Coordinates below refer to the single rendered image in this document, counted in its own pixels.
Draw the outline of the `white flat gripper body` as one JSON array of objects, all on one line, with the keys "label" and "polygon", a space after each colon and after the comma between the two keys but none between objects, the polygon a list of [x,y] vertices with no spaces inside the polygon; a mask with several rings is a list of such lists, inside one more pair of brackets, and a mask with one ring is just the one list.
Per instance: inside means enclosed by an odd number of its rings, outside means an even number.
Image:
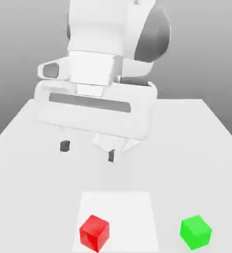
[{"label": "white flat gripper body", "polygon": [[67,128],[136,140],[147,138],[157,99],[157,88],[153,83],[149,82],[147,85],[112,83],[105,88],[101,99],[129,103],[131,106],[129,113],[49,100],[51,93],[74,96],[77,87],[77,84],[68,81],[39,82],[34,93],[36,118],[46,124]]}]

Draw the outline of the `small red cube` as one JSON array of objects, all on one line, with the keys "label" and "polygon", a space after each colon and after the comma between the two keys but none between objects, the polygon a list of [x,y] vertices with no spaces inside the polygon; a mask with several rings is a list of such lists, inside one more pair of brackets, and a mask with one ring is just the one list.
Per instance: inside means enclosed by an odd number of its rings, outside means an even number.
[{"label": "small red cube", "polygon": [[109,222],[95,215],[90,215],[79,228],[79,235],[82,245],[98,253],[109,239]]}]

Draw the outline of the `small green cube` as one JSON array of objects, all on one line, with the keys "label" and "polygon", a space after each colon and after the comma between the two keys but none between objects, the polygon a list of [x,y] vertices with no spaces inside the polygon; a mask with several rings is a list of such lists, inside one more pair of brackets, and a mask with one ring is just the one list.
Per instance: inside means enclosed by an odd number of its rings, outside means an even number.
[{"label": "small green cube", "polygon": [[199,249],[209,244],[212,228],[200,215],[182,220],[180,236],[191,250]]}]

